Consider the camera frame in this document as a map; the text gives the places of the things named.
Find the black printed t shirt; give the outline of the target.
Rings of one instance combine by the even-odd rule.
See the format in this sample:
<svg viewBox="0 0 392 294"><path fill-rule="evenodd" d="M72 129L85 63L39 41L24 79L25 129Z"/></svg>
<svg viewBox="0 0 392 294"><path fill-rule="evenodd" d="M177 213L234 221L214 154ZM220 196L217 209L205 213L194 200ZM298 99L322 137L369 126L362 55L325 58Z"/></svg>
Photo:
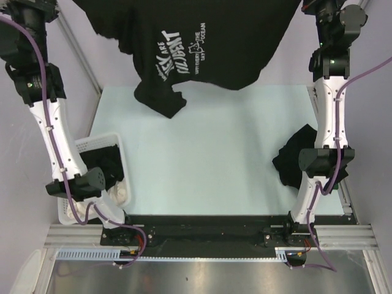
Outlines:
<svg viewBox="0 0 392 294"><path fill-rule="evenodd" d="M166 118L186 106L173 86L187 81L229 90L258 80L299 1L78 1L96 34L131 55L135 99Z"/></svg>

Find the white plastic basket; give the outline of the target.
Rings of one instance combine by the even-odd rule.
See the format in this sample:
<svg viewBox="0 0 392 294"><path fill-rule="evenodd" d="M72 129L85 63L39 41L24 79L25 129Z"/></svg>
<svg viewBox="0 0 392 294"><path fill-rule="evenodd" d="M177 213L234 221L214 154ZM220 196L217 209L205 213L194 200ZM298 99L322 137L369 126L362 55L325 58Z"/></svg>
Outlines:
<svg viewBox="0 0 392 294"><path fill-rule="evenodd" d="M125 201L120 204L122 209L125 209L128 204L131 203L132 192L129 181L129 172L126 161L126 152L123 146L123 141L121 140L119 134L116 132L109 132L106 134L81 138L75 141L77 150L79 153L102 149L110 146L117 146L119 148L119 154L121 158L121 166L124 172L123 183L125 185L126 198ZM58 219L63 225L73 225L76 224L76 220L73 217L69 217L67 214L67 208L69 206L68 199L59 198L58 199Z"/></svg>

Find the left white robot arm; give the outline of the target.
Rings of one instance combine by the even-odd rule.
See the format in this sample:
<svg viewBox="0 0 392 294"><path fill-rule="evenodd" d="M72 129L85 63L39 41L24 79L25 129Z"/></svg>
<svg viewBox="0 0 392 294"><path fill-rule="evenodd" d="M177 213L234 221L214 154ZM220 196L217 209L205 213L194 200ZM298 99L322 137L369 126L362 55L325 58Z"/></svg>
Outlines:
<svg viewBox="0 0 392 294"><path fill-rule="evenodd" d="M75 221L86 225L94 210L123 245L135 239L125 212L105 189L101 168L88 169L67 124L59 68L48 62L46 25L59 14L56 1L1 1L1 60L42 134L51 162L49 195L67 199Z"/></svg>

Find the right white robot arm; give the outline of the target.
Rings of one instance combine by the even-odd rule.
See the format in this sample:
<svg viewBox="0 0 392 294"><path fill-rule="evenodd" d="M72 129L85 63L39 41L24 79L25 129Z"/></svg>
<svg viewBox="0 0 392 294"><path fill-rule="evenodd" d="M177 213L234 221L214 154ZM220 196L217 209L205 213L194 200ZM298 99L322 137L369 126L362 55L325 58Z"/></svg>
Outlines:
<svg viewBox="0 0 392 294"><path fill-rule="evenodd" d="M350 47L368 20L359 5L344 1L304 1L301 10L315 17L318 33L319 46L309 61L317 135L313 148L299 154L301 185L288 215L291 225L282 231L290 246L304 239L300 226L314 222L320 196L333 190L339 170L354 158L345 132L345 90L350 82Z"/></svg>

